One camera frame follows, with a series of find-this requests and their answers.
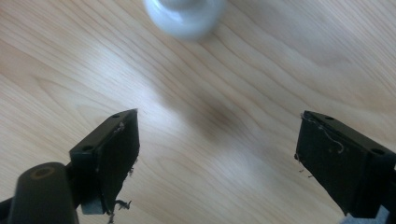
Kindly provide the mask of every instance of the loose thread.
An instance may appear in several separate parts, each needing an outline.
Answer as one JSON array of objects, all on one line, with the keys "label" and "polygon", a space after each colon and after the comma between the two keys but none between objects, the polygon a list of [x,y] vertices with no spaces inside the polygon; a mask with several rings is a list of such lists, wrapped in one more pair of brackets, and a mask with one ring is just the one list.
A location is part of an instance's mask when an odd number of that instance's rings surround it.
[{"label": "loose thread", "polygon": [[126,202],[124,202],[122,200],[116,200],[116,203],[120,205],[119,210],[121,210],[121,209],[129,210],[129,208],[131,207],[131,201],[126,203]]},{"label": "loose thread", "polygon": [[322,131],[326,134],[326,136],[327,136],[332,142],[334,142],[335,144],[337,144],[338,146],[340,146],[340,149],[337,151],[338,154],[341,154],[341,153],[344,152],[344,149],[345,149],[344,145],[343,145],[341,142],[334,140],[334,139],[327,133],[327,131],[324,129],[324,126],[323,126],[323,125],[319,124],[319,123],[318,123],[317,121],[315,121],[315,120],[306,118],[305,115],[304,115],[304,113],[301,113],[300,116],[301,116],[301,119],[305,119],[305,120],[307,120],[308,122],[311,122],[311,123],[316,124],[316,125],[318,126],[318,129],[322,130]]},{"label": "loose thread", "polygon": [[107,224],[114,224],[114,213],[110,214],[110,217],[108,218]]},{"label": "loose thread", "polygon": [[298,153],[296,153],[295,156],[297,158],[298,163],[301,164],[300,156],[298,155]]},{"label": "loose thread", "polygon": [[134,167],[132,167],[131,170],[129,170],[129,172],[128,172],[129,177],[131,177],[133,173],[134,173]]}]

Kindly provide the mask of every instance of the wooden table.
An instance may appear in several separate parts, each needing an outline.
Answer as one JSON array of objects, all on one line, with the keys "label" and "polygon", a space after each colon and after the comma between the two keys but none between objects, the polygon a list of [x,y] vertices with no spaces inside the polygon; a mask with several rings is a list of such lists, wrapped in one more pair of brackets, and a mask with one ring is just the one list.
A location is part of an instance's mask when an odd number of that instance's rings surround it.
[{"label": "wooden table", "polygon": [[[293,158],[300,113],[396,148],[396,5],[231,0],[200,43],[140,0],[0,0],[0,188],[139,108],[141,153],[116,223],[337,223]],[[83,216],[81,223],[106,223]]]}]

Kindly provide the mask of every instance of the white ball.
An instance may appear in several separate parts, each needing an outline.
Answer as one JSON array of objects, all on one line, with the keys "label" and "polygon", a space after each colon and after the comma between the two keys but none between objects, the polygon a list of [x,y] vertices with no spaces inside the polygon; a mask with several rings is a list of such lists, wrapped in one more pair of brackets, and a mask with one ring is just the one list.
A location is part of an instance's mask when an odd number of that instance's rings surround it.
[{"label": "white ball", "polygon": [[217,25],[225,0],[145,0],[152,21],[183,40],[198,40]]}]

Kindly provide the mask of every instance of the black plastic part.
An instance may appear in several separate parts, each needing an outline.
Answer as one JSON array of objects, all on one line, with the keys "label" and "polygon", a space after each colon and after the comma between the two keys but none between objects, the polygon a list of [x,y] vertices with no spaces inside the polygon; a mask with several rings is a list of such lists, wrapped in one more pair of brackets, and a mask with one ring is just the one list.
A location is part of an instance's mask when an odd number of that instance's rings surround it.
[{"label": "black plastic part", "polygon": [[388,211],[392,214],[392,220],[395,220],[396,216],[396,172],[393,171],[392,178],[389,181],[388,191],[385,192],[385,195],[382,200],[382,205],[388,209]]},{"label": "black plastic part", "polygon": [[295,159],[345,214],[375,217],[394,172],[395,154],[326,115],[305,111],[302,119]]},{"label": "black plastic part", "polygon": [[70,174],[84,214],[112,214],[139,153],[137,110],[115,114],[70,150]]},{"label": "black plastic part", "polygon": [[7,223],[9,210],[11,209],[12,198],[0,202],[0,224]]},{"label": "black plastic part", "polygon": [[62,164],[44,163],[20,176],[8,223],[78,223]]}]

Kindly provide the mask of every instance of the light wood surface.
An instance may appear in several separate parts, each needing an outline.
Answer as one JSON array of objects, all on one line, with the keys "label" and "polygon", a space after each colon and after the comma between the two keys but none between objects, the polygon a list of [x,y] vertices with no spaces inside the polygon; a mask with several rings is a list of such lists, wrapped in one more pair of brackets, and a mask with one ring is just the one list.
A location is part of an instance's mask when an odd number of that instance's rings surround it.
[{"label": "light wood surface", "polygon": [[[396,5],[232,0],[200,43],[140,0],[0,0],[0,200],[139,108],[141,153],[116,223],[337,223],[293,158],[304,110],[396,148]],[[83,216],[81,223],[106,223]]]}]

